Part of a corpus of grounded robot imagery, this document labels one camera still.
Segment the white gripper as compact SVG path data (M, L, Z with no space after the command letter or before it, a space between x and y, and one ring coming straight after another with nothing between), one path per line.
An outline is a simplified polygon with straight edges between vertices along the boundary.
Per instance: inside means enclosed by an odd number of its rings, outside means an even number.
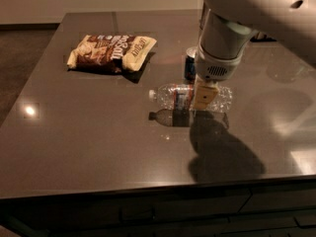
M207 53L199 44L195 57L196 79L194 84L193 108L206 110L219 92L218 83L232 77L241 56L232 59L223 59Z

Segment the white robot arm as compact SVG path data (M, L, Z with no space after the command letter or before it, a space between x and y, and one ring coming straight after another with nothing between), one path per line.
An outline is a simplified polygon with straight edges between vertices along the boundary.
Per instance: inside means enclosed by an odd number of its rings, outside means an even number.
M258 32L277 40L309 65L316 64L316 0L203 0L195 58L193 107L204 110L241 61Z

